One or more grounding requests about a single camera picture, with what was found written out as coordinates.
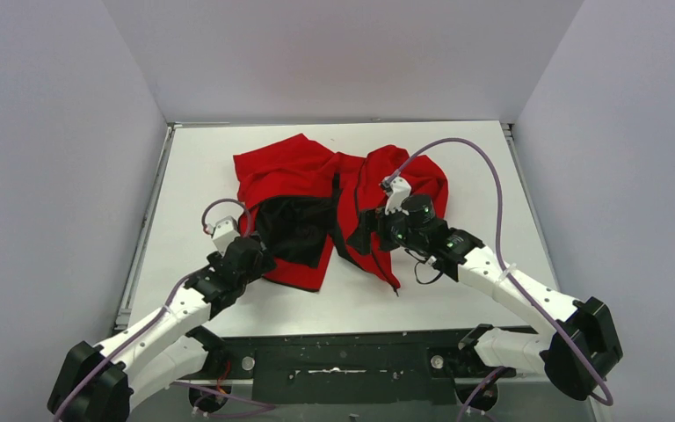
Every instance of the black bracket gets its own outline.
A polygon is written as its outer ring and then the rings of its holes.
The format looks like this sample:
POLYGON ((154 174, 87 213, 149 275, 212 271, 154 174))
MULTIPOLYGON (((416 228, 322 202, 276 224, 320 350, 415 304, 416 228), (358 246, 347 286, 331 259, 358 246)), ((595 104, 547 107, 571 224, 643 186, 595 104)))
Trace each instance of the black bracket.
POLYGON ((207 259, 209 266, 191 275, 185 288, 194 289, 211 304, 209 319, 233 305, 249 283, 275 269, 271 253, 251 237, 237 237, 225 255, 214 252, 207 259))
MULTIPOLYGON (((47 409, 53 414, 82 379, 105 358, 100 348, 83 341, 73 346, 63 361, 47 409)), ((86 422, 120 422, 130 414, 130 396, 125 365, 109 363, 74 398, 63 413, 62 420, 86 422)))
MULTIPOLYGON (((577 311, 558 323, 603 378, 622 359, 622 346, 614 328, 612 313, 599 299, 575 301, 577 311)), ((555 333, 547 351, 541 353, 545 374, 564 394, 585 400, 597 386, 584 365, 559 334, 555 333)))
POLYGON ((226 361, 230 360, 229 353, 227 353, 225 348, 226 342, 202 325, 193 328, 185 335, 196 339, 203 345, 203 350, 208 352, 203 368, 213 376, 219 377, 223 375, 226 361))

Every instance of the metal frame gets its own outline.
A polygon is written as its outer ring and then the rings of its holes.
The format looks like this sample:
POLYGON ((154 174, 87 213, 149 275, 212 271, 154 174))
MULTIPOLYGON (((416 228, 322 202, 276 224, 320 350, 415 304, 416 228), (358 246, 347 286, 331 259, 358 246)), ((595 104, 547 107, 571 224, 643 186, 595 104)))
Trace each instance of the metal frame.
MULTIPOLYGON (((545 239, 544 233, 542 232, 542 226, 540 223, 540 217, 537 214, 537 209, 534 207, 532 202, 532 195, 529 192, 529 186, 526 184, 526 178, 524 173, 521 171, 521 162, 519 161, 519 153, 516 151, 516 142, 513 139, 513 125, 501 124, 503 128, 504 136, 508 142, 508 148, 511 150, 511 156, 513 157, 513 164, 516 166, 516 172, 519 174, 519 180, 521 181, 521 187, 524 189, 524 195, 526 196, 526 203, 529 204, 529 210, 532 211, 532 217, 534 218, 534 226, 537 228, 537 233, 540 235, 540 242, 542 247, 545 250, 545 256, 547 257, 549 270, 552 273, 553 278, 555 279, 555 285, 558 290, 561 290, 560 281, 557 279, 557 273, 555 268, 552 265, 552 258, 549 255, 549 248, 547 245, 547 240, 545 239)), ((589 398, 589 403, 592 407, 592 412, 596 422, 612 422, 612 411, 603 404, 597 402, 593 398, 589 398)))
POLYGON ((143 257, 146 255, 146 246, 149 244, 149 232, 151 231, 151 224, 154 222, 156 203, 159 201, 159 193, 162 190, 162 181, 164 180, 164 173, 167 170, 172 140, 174 139, 174 133, 177 127, 178 125, 169 125, 169 127, 167 127, 167 134, 164 137, 162 154, 159 156, 159 163, 156 165, 156 174, 154 176, 154 185, 151 188, 149 204, 146 206, 146 212, 143 214, 141 232, 138 235, 138 242, 136 242, 133 261, 131 261, 126 285, 123 288, 123 296, 120 300, 118 315, 115 318, 114 330, 116 331, 125 330, 130 322, 130 313, 133 308, 135 290, 138 286, 138 277, 141 273, 139 270, 143 265, 143 257))

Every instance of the black lining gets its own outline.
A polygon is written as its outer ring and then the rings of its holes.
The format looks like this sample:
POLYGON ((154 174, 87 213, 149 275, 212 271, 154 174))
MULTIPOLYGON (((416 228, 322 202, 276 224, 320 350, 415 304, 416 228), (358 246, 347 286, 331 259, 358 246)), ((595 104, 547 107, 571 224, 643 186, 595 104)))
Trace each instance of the black lining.
POLYGON ((332 197, 279 196, 259 204, 255 229, 275 258, 318 268, 335 221, 332 197))
MULTIPOLYGON (((360 210, 359 210, 359 186, 361 183, 361 174, 363 173, 363 168, 366 165, 366 160, 364 160, 363 163, 361 163, 361 166, 359 168, 359 176, 358 176, 358 181, 356 183, 355 189, 353 189, 353 203, 356 206, 356 218, 359 219, 360 221, 360 210)), ((389 277, 387 276, 387 273, 384 272, 384 268, 381 268, 381 265, 379 264, 379 259, 376 258, 376 255, 374 254, 374 248, 371 248, 371 258, 374 259, 374 263, 376 264, 376 267, 379 268, 379 271, 381 272, 382 275, 384 275, 384 278, 389 281, 389 277)), ((392 288, 395 290, 395 293, 397 293, 397 287, 392 286, 392 288)))
POLYGON ((348 253, 348 249, 345 246, 345 239, 343 238, 343 231, 340 229, 340 224, 338 223, 338 203, 340 202, 340 193, 342 192, 343 190, 340 189, 340 174, 335 173, 335 177, 332 178, 332 204, 335 209, 335 225, 332 226, 330 236, 332 237, 332 243, 335 244, 335 250, 337 251, 338 256, 360 268, 359 264, 353 259, 351 254, 348 253))

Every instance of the orange wire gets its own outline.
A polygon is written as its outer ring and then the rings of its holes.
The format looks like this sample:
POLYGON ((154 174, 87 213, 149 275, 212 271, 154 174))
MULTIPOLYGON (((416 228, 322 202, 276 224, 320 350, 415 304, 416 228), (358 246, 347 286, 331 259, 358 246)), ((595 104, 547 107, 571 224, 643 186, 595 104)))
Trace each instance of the orange wire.
POLYGON ((218 389, 219 392, 222 394, 227 394, 227 392, 221 388, 221 381, 225 380, 226 377, 229 376, 230 370, 231 370, 231 360, 228 360, 226 362, 226 371, 224 371, 223 375, 220 376, 218 380, 216 380, 216 389, 218 389))

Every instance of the screw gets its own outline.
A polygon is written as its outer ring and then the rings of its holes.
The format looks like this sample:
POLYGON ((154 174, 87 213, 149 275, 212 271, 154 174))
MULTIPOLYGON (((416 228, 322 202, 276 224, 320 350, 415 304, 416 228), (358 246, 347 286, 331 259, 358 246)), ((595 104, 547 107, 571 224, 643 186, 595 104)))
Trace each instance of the screw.
POLYGON ((255 359, 250 356, 245 356, 242 359, 242 369, 245 371, 251 371, 255 367, 255 359))
POLYGON ((442 369, 444 367, 444 358, 436 355, 431 358, 431 367, 434 369, 442 369))

